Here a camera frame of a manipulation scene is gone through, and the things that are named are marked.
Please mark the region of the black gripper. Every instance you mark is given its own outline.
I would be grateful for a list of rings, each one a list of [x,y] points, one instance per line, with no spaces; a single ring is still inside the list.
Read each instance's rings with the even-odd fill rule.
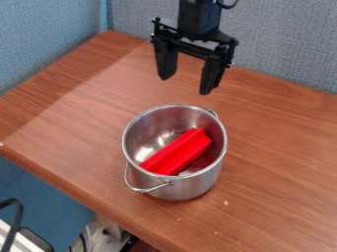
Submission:
[[[178,21],[155,17],[151,43],[154,45],[157,72],[166,81],[177,73],[178,53],[206,59],[202,71],[202,95],[209,95],[219,85],[225,68],[231,65],[238,40],[219,30],[221,12],[237,6],[238,0],[179,0]]]

